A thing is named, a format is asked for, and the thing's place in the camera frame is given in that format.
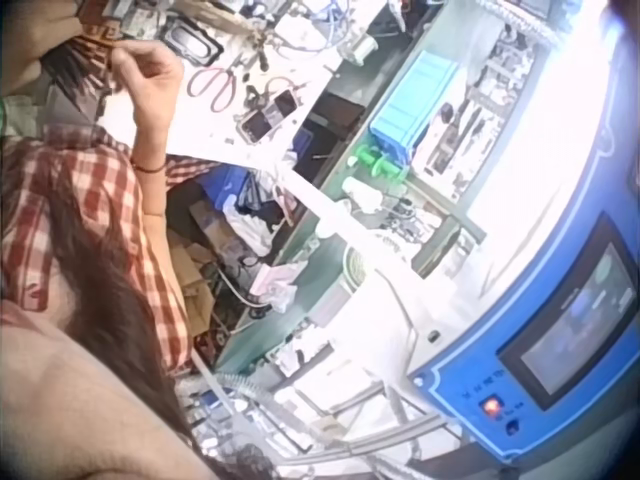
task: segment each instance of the machine panel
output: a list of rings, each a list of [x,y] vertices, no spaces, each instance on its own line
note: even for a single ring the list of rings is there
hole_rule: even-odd
[[[578,419],[640,358],[637,59],[623,40],[599,134],[551,236],[469,331],[410,374],[506,463]]]

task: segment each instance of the hand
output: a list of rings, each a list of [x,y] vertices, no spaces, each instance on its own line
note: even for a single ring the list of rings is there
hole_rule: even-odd
[[[20,0],[7,7],[2,22],[2,83],[9,95],[36,80],[40,57],[82,33],[73,0]]]
[[[111,63],[131,95],[138,130],[167,132],[184,74],[178,57],[158,41],[125,40],[116,44]]]

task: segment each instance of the blue plastic container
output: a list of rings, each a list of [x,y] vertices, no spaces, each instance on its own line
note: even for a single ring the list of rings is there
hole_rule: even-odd
[[[298,160],[300,160],[307,149],[311,145],[311,141],[313,140],[313,133],[311,133],[306,128],[302,127],[296,136],[293,137],[293,151],[298,154]]]
[[[404,168],[425,128],[442,106],[458,64],[422,52],[369,126],[381,149]]]
[[[244,167],[220,165],[209,173],[200,176],[197,181],[202,185],[213,207],[221,212],[229,195],[240,195],[248,173]]]

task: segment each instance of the bracelet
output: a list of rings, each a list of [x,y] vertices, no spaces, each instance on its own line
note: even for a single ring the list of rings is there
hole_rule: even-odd
[[[154,173],[160,173],[162,170],[164,170],[167,166],[167,162],[165,161],[161,166],[159,166],[158,168],[154,168],[153,170],[142,168],[140,165],[136,164],[133,161],[131,162],[131,166],[133,167],[134,170],[137,170],[138,172],[154,174]]]

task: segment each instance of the long dark hair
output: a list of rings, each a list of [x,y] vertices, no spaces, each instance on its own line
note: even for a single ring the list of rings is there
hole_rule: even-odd
[[[22,152],[15,151],[11,157],[11,162],[2,159],[3,237],[15,214],[23,183]],[[162,367],[151,308],[128,281],[126,272],[131,260],[117,213],[111,209],[110,224],[103,236],[93,234],[84,226],[67,168],[62,165],[55,180],[50,166],[39,173],[36,188],[48,201],[53,253],[76,297],[66,333],[109,368],[176,434],[187,438],[222,479],[273,478],[273,466],[257,449],[240,452],[230,459],[231,463],[202,455],[173,381]]]

